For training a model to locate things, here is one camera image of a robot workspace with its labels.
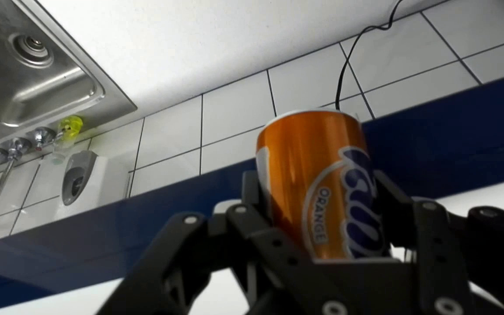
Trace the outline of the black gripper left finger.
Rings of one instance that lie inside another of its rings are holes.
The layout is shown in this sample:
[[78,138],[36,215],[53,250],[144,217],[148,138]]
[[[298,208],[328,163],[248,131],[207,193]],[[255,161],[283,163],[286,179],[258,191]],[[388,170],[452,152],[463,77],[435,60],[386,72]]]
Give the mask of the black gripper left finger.
[[267,224],[267,201],[262,189],[260,175],[253,170],[242,175],[242,208],[241,214]]

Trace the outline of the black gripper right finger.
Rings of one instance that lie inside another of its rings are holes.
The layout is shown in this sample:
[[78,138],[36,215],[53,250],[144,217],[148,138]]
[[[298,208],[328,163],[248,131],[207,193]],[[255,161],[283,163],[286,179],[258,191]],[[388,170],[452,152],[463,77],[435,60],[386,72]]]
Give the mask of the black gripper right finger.
[[414,249],[417,233],[412,198],[382,170],[375,172],[375,180],[375,207],[382,212],[386,240],[395,247]]

